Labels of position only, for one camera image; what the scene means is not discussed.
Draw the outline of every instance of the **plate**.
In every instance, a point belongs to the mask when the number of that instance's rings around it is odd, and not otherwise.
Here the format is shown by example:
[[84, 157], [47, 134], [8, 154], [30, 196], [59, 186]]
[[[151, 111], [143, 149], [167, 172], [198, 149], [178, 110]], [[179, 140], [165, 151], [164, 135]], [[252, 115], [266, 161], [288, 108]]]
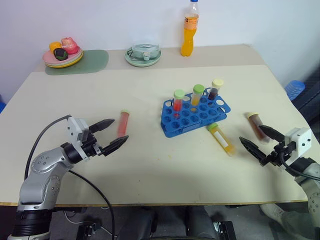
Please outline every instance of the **plate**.
[[54, 68], [54, 69], [60, 69], [60, 68], [69, 67], [69, 66], [71, 66], [73, 64], [76, 64], [77, 62], [79, 62], [82, 59], [82, 57], [84, 56], [84, 52], [83, 51], [81, 51], [81, 52], [82, 52], [82, 54], [78, 58], [76, 58], [74, 61], [66, 63], [64, 65], [50, 65], [50, 64], [47, 64], [47, 63], [45, 63], [45, 65], [50, 67], [50, 68]]
[[79, 57], [79, 55], [82, 54], [82, 50], [80, 47], [78, 47], [78, 51], [75, 54], [70, 54], [68, 55], [68, 58], [63, 61], [59, 61], [58, 59], [55, 58], [55, 55], [51, 51], [47, 51], [43, 54], [42, 60], [49, 65], [60, 65], [60, 64], [66, 64], [69, 63], [70, 61], [76, 59]]
[[153, 64], [156, 64], [160, 57], [161, 57], [161, 51], [159, 51], [159, 54], [158, 56], [155, 58], [155, 59], [151, 59], [151, 60], [135, 60], [135, 59], [132, 59], [129, 55], [128, 55], [128, 51], [130, 51], [132, 48], [130, 47], [127, 51], [125, 51], [125, 54], [124, 54], [124, 58], [125, 60], [131, 64], [132, 66], [135, 66], [135, 67], [139, 67], [139, 68], [144, 68], [144, 67], [149, 67]]

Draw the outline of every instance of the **blue test tube rack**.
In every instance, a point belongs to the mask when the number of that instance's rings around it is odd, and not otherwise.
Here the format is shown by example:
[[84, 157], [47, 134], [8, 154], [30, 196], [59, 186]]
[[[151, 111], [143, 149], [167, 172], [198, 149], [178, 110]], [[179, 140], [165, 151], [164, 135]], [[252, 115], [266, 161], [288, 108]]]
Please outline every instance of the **blue test tube rack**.
[[163, 103], [161, 127], [166, 137], [172, 138], [227, 118], [230, 107], [220, 95], [209, 100], [210, 89], [208, 87], [204, 90], [197, 106], [191, 105], [192, 93], [186, 94], [184, 98], [188, 100], [183, 99], [179, 112], [173, 109], [174, 99]]

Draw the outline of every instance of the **table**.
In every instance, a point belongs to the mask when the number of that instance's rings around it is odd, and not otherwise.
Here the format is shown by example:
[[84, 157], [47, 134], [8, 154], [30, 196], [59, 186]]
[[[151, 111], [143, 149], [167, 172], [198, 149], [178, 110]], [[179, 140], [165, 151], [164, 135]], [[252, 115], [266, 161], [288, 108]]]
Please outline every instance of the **table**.
[[[108, 157], [96, 156], [75, 165], [110, 202], [117, 205], [260, 204], [306, 201], [292, 176], [271, 164], [261, 167], [241, 145], [239, 136], [252, 140], [269, 154], [273, 141], [260, 145], [245, 112], [259, 112], [264, 124], [282, 133], [308, 127], [284, 89], [259, 55], [249, 46], [195, 48], [193, 56], [179, 56], [177, 48], [162, 50], [160, 61], [148, 68], [128, 65], [124, 51], [108, 51], [105, 70], [90, 74], [46, 75], [39, 66], [0, 114], [1, 205], [16, 205], [30, 149], [40, 131], [66, 114], [84, 118], [88, 125], [131, 111], [128, 141]], [[210, 86], [224, 79], [220, 94], [231, 107], [218, 122], [234, 143], [229, 157], [205, 127], [166, 138], [160, 116], [163, 101], [181, 88]], [[97, 132], [105, 146], [116, 138], [117, 122]], [[66, 142], [66, 123], [43, 136], [34, 156]], [[319, 161], [320, 145], [312, 135], [305, 154]], [[84, 181], [66, 173], [58, 206], [102, 206], [103, 199]]]

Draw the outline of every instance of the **bottle label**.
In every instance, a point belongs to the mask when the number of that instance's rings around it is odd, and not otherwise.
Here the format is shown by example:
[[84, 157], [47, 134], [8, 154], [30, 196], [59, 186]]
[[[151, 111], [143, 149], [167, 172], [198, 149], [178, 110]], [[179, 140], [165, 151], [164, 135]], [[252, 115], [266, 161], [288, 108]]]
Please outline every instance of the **bottle label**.
[[199, 16], [185, 17], [184, 18], [184, 28], [188, 30], [197, 29]]
[[215, 136], [215, 138], [218, 140], [218, 142], [221, 144], [223, 148], [228, 147], [229, 144], [226, 142], [226, 140], [224, 140], [224, 138], [220, 135], [218, 131], [216, 131], [213, 135]]

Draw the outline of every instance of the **green placemat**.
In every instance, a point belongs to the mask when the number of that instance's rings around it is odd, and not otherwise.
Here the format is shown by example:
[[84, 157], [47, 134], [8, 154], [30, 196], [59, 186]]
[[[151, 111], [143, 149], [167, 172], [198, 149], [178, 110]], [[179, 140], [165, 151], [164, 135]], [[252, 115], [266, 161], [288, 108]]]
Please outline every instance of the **green placemat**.
[[86, 50], [83, 51], [82, 59], [76, 64], [63, 68], [45, 66], [45, 73], [48, 75], [96, 73], [106, 67], [108, 60], [109, 54], [105, 50]]

